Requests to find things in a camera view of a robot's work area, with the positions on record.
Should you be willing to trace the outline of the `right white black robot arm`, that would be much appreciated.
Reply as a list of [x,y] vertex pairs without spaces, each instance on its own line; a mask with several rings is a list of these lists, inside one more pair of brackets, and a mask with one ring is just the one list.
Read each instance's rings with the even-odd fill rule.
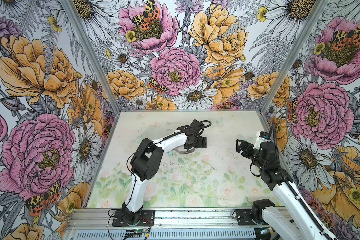
[[239,225],[253,223],[269,225],[284,240],[334,240],[336,236],[316,216],[311,206],[300,194],[293,179],[281,166],[274,127],[268,132],[258,132],[254,144],[236,140],[236,151],[251,160],[259,169],[257,175],[282,202],[292,217],[289,221],[269,199],[253,202],[251,210],[235,210],[232,215]]

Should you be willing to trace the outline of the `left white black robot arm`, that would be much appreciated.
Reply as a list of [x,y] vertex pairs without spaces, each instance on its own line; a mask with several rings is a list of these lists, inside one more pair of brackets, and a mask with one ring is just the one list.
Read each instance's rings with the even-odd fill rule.
[[132,226],[138,224],[143,219],[146,188],[149,180],[159,171],[163,155],[178,148],[183,149],[181,154],[206,148],[207,138],[203,136],[203,132],[211,125],[208,120],[193,120],[190,125],[181,126],[166,137],[157,140],[143,139],[127,160],[131,164],[129,171],[133,182],[127,200],[115,213],[115,219]]

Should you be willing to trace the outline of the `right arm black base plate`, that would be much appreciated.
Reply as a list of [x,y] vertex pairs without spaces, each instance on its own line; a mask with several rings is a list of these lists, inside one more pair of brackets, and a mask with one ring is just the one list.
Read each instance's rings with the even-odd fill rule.
[[235,212],[236,220],[239,226],[253,226],[256,225],[252,218],[252,210],[238,209]]

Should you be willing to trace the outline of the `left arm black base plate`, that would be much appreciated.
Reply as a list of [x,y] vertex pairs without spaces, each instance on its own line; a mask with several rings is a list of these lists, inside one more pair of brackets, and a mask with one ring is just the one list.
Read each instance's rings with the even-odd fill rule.
[[112,214],[113,227],[152,227],[155,222],[155,210],[138,210],[136,213],[128,209],[117,209]]

